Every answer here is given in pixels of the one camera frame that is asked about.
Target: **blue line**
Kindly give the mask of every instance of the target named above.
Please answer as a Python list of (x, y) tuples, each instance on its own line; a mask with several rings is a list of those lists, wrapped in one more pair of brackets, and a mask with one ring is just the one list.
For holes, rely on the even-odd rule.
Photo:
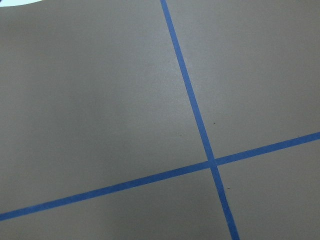
[(177, 168), (174, 170), (154, 174), (151, 176), (142, 177), (142, 178), (135, 179), (132, 181), (127, 181), (127, 182), (123, 182), (120, 184), (107, 186), (104, 188), (76, 194), (73, 196), (68, 196), (68, 197), (57, 199), (57, 200), (48, 201), (45, 203), (41, 203), (41, 204), (37, 204), (37, 205), (25, 207), (25, 208), (13, 210), (13, 211), (1, 213), (0, 214), (0, 222), (4, 221), (4, 220), (18, 218), (18, 217), (21, 217), (24, 215), (29, 215), (29, 214), (41, 212), (44, 210), (49, 210), (49, 209), (61, 207), (64, 205), (80, 202), (83, 200), (93, 199), (93, 198), (100, 197), (103, 195), (112, 194), (112, 193), (119, 192), (122, 190), (135, 188), (138, 186), (158, 182), (158, 181), (165, 180), (165, 179), (170, 179), (173, 177), (197, 172), (197, 171), (208, 169), (208, 168), (210, 168), (210, 163), (208, 161), (205, 161), (205, 162)]
[(171, 16), (170, 16), (170, 12), (169, 12), (169, 9), (168, 9), (168, 5), (167, 5), (166, 0), (160, 0), (160, 1), (161, 1), (164, 17), (165, 17), (165, 20), (166, 20), (166, 24), (168, 26), (169, 33), (170, 33), (170, 36), (171, 36), (171, 39), (172, 39), (175, 55), (176, 55), (176, 58), (178, 60), (179, 67), (180, 67), (180, 70), (181, 70), (181, 73), (182, 73), (182, 78), (183, 78), (183, 81), (184, 81), (184, 85), (185, 85), (185, 88), (186, 88), (186, 91), (187, 91), (187, 94), (188, 94), (188, 97), (189, 97), (189, 101), (190, 101), (190, 104), (191, 104), (193, 115), (194, 115), (198, 130), (199, 130), (199, 133), (200, 133), (200, 136), (201, 136), (201, 140), (202, 140), (202, 144), (203, 144), (203, 147), (204, 147), (204, 151), (205, 151), (205, 154), (206, 154), (208, 162), (212, 163), (212, 167), (210, 169), (211, 169), (211, 173), (212, 173), (212, 176), (213, 176), (213, 179), (214, 179), (215, 187), (217, 189), (217, 192), (218, 192), (218, 195), (219, 195), (219, 198), (220, 198), (220, 202), (221, 202), (221, 205), (222, 205), (223, 213), (224, 213), (224, 216), (225, 216), (225, 219), (226, 219), (226, 222), (227, 222), (227, 225), (228, 225), (228, 228), (229, 228), (229, 231), (230, 231), (232, 239), (233, 240), (239, 240), (240, 238), (239, 238), (237, 226), (236, 226), (234, 217), (233, 217), (233, 215), (231, 213), (231, 210), (230, 210), (230, 207), (229, 207), (229, 204), (228, 204), (228, 201), (227, 201), (224, 185), (223, 185), (223, 182), (222, 182), (219, 170), (218, 170), (218, 166), (217, 166), (216, 161), (215, 161), (214, 153), (213, 153), (211, 145), (210, 145), (210, 141), (209, 141), (209, 138), (208, 138), (208, 135), (207, 135), (205, 124), (204, 124), (203, 119), (201, 117), (200, 109), (199, 109), (199, 106), (198, 106), (198, 103), (197, 103), (197, 100), (196, 100), (196, 96), (195, 96), (195, 93), (194, 93), (194, 90), (193, 90), (193, 87), (192, 87), (192, 84), (191, 84), (191, 81), (190, 81), (190, 78), (189, 78), (189, 74), (188, 74), (188, 70), (187, 70), (187, 67), (186, 67), (186, 63), (184, 61), (184, 57), (183, 57), (183, 54), (181, 52), (181, 48), (180, 48), (180, 45), (179, 45), (179, 41), (178, 41), (178, 38), (177, 38), (175, 27), (174, 27), (174, 24), (172, 22), (172, 19), (171, 19)]
[(223, 165), (223, 164), (228, 164), (228, 163), (232, 163), (232, 162), (239, 161), (242, 159), (248, 159), (248, 158), (251, 158), (254, 156), (258, 156), (258, 155), (262, 155), (262, 154), (266, 154), (266, 153), (271, 153), (274, 151), (290, 148), (290, 147), (297, 146), (300, 144), (309, 143), (309, 142), (312, 142), (315, 140), (320, 140), (320, 132), (316, 132), (316, 133), (312, 133), (309, 135), (297, 137), (297, 138), (294, 138), (291, 140), (286, 140), (286, 141), (278, 142), (275, 144), (255, 148), (255, 149), (248, 150), (248, 151), (239, 152), (239, 153), (233, 154), (233, 155), (220, 157), (220, 158), (216, 159), (216, 163), (218, 166)]
[[(216, 161), (218, 162), (218, 165), (223, 165), (223, 164), (232, 163), (235, 161), (251, 158), (254, 156), (274, 152), (277, 150), (286, 149), (286, 148), (290, 148), (293, 146), (305, 144), (305, 143), (316, 141), (316, 140), (320, 140), (320, 132), (309, 134), (306, 136), (301, 136), (301, 137), (294, 138), (291, 140), (282, 141), (282, 142), (268, 145), (268, 146), (259, 147), (259, 148), (253, 149), (253, 150), (244, 151), (244, 152), (240, 152), (237, 154), (220, 157), (220, 158), (217, 158)], [(10, 212), (1, 213), (0, 214), (0, 221), (12, 219), (12, 218), (17, 218), (17, 217), (21, 217), (21, 216), (28, 215), (28, 214), (33, 214), (33, 213), (41, 212), (44, 210), (57, 208), (60, 206), (80, 202), (83, 200), (93, 199), (93, 198), (100, 197), (103, 195), (112, 194), (115, 192), (135, 188), (135, 187), (150, 184), (150, 183), (155, 183), (158, 181), (178, 177), (178, 176), (185, 175), (185, 174), (190, 174), (190, 173), (201, 171), (204, 169), (209, 169), (213, 165), (214, 165), (213, 162), (208, 162), (208, 161), (200, 162), (200, 163), (196, 163), (193, 165), (189, 165), (189, 166), (173, 169), (170, 171), (154, 174), (151, 176), (142, 177), (142, 178), (135, 179), (132, 181), (127, 181), (127, 182), (123, 182), (120, 184), (107, 186), (107, 187), (100, 188), (97, 190), (92, 190), (92, 191), (80, 193), (77, 195), (68, 196), (65, 198), (41, 203), (38, 205), (33, 205), (33, 206), (13, 210)]]

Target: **blue grid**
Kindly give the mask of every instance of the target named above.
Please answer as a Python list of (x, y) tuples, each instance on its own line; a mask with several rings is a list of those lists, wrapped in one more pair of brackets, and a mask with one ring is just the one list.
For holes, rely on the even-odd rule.
[(180, 49), (179, 41), (178, 41), (178, 38), (177, 38), (177, 35), (175, 32), (175, 28), (174, 28), (171, 16), (170, 16), (167, 2), (166, 2), (166, 0), (160, 0), (160, 2), (162, 5), (162, 10), (163, 10), (163, 14), (164, 14), (164, 17), (165, 17), (165, 20), (167, 23), (167, 27), (168, 27), (168, 30), (169, 30), (169, 33), (171, 36), (171, 40), (173, 43), (173, 47), (175, 50), (177, 61), (178, 61), (178, 64), (179, 64), (179, 67), (181, 70), (181, 74), (182, 74), (182, 78), (183, 78), (183, 81), (185, 84), (185, 88), (186, 88), (186, 91), (187, 91), (187, 94), (189, 97), (189, 101), (190, 101), (190, 105), (191, 105), (191, 108), (193, 111), (193, 115), (196, 120), (196, 124), (197, 124), (198, 130), (200, 133), (200, 137), (202, 140), (202, 144), (203, 144), (203, 147), (204, 147), (204, 150), (206, 153), (207, 161), (188, 165), (185, 167), (181, 167), (181, 168), (177, 168), (177, 169), (173, 169), (173, 170), (169, 170), (169, 171), (165, 171), (162, 173), (157, 173), (157, 174), (142, 177), (142, 178), (138, 178), (138, 179), (123, 182), (120, 184), (107, 186), (104, 188), (100, 188), (100, 189), (96, 189), (96, 190), (92, 190), (92, 191), (88, 191), (88, 192), (56, 199), (53, 201), (48, 201), (48, 202), (44, 202), (41, 204), (37, 204), (37, 205), (20, 208), (20, 209), (13, 210), (13, 211), (1, 213), (0, 214), (0, 222), (5, 221), (5, 220), (9, 220), (9, 219), (13, 219), (13, 218), (18, 218), (18, 217), (21, 217), (24, 215), (29, 215), (29, 214), (61, 207), (64, 205), (96, 198), (99, 196), (123, 191), (126, 189), (130, 189), (130, 188), (134, 188), (134, 187), (138, 187), (138, 186), (142, 186), (142, 185), (174, 178), (177, 176), (201, 171), (204, 169), (210, 169), (212, 176), (213, 176), (213, 180), (214, 180), (216, 189), (217, 189), (217, 192), (218, 192), (218, 195), (219, 195), (219, 199), (220, 199), (220, 203), (221, 203), (221, 206), (223, 209), (223, 213), (224, 213), (224, 216), (225, 216), (225, 219), (226, 219), (229, 231), (230, 231), (231, 238), (232, 238), (232, 240), (239, 240), (240, 237), (238, 234), (238, 230), (237, 230), (236, 223), (234, 221), (232, 212), (231, 212), (230, 207), (228, 205), (228, 201), (226, 198), (226, 194), (225, 194), (225, 190), (224, 190), (223, 182), (222, 182), (222, 179), (221, 179), (221, 176), (219, 173), (218, 166), (232, 163), (232, 162), (236, 162), (236, 161), (240, 161), (240, 160), (244, 160), (244, 159), (248, 159), (248, 158), (252, 158), (252, 157), (267, 154), (267, 153), (271, 153), (271, 152), (275, 152), (278, 150), (294, 147), (294, 146), (309, 143), (312, 141), (320, 140), (320, 132), (316, 132), (313, 134), (309, 134), (309, 135), (297, 137), (294, 139), (274, 143), (271, 145), (266, 145), (266, 146), (258, 147), (255, 149), (239, 152), (236, 154), (232, 154), (232, 155), (228, 155), (228, 156), (224, 156), (224, 157), (220, 157), (220, 158), (215, 158), (214, 153), (212, 151), (212, 147), (211, 147), (209, 138), (208, 138), (208, 135), (207, 135), (207, 132), (206, 132), (205, 124), (202, 120), (200, 109), (198, 107), (196, 96), (195, 96), (195, 93), (194, 93), (194, 90), (193, 90), (193, 87), (192, 87), (192, 84), (191, 84), (191, 81), (189, 78), (189, 74), (188, 74), (188, 70), (187, 70), (187, 67), (186, 67), (186, 64), (185, 64), (185, 61), (183, 58), (183, 54)]

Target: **vertical blue line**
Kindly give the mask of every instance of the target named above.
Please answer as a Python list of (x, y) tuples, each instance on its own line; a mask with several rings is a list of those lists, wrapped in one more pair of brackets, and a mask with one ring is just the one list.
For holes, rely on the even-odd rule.
[(204, 121), (201, 117), (200, 109), (199, 109), (199, 106), (198, 106), (198, 103), (196, 100), (196, 96), (195, 96), (195, 93), (194, 93), (194, 90), (193, 90), (193, 87), (192, 87), (192, 84), (191, 84), (191, 81), (189, 78), (186, 63), (184, 61), (184, 57), (183, 57), (183, 54), (180, 49), (179, 41), (178, 41), (178, 38), (176, 35), (174, 24), (173, 24), (171, 16), (170, 16), (168, 5), (167, 5), (166, 0), (160, 0), (160, 2), (162, 5), (166, 24), (168, 26), (169, 33), (170, 33), (170, 36), (172, 39), (175, 55), (178, 60), (179, 67), (180, 67), (180, 70), (182, 73), (184, 85), (185, 85), (185, 88), (186, 88), (186, 91), (187, 91), (187, 94), (189, 97), (189, 101), (191, 104), (193, 115), (194, 115), (198, 130), (199, 130), (199, 133), (200, 133), (200, 137), (202, 140), (204, 151), (205, 151), (207, 160), (209, 162), (213, 163), (213, 166), (210, 169), (211, 169), (211, 173), (212, 173), (212, 176), (214, 179), (215, 187), (217, 189), (217, 192), (218, 192), (218, 195), (220, 198), (220, 202), (221, 202), (223, 213), (224, 213), (224, 216), (225, 216), (225, 219), (226, 219), (229, 231), (230, 231), (230, 235), (232, 237), (232, 240), (239, 240), (240, 237), (238, 234), (236, 223), (235, 223), (234, 217), (231, 213), (231, 210), (230, 210), (230, 207), (229, 207), (229, 204), (227, 201), (224, 185), (223, 185), (223, 182), (222, 182), (219, 170), (218, 170), (217, 163), (215, 161), (214, 153), (213, 153), (211, 145), (210, 145), (210, 141), (209, 141), (209, 138), (207, 135)]

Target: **gray surface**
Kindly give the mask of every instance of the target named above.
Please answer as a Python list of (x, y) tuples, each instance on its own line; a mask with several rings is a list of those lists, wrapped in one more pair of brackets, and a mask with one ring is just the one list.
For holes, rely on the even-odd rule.
[(209, 170), (0, 224), (10, 240), (229, 240)]
[(316, 141), (219, 166), (241, 239), (319, 238), (319, 156)]
[[(319, 132), (318, 1), (168, 7), (216, 157)], [(1, 213), (206, 160), (160, 1), (45, 0), (0, 8), (0, 22)], [(318, 237), (319, 149), (219, 167), (241, 239)], [(3, 221), (0, 231), (230, 238), (208, 170)]]
[(216, 157), (319, 131), (319, 1), (168, 7)]
[(0, 211), (206, 159), (160, 2), (1, 8)]

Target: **white object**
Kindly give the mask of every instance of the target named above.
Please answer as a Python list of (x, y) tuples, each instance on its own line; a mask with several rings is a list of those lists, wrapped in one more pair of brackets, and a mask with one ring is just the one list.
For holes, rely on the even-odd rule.
[(35, 2), (40, 2), (42, 0), (1, 0), (0, 7), (11, 7), (11, 6), (19, 6), (25, 4), (33, 4)]

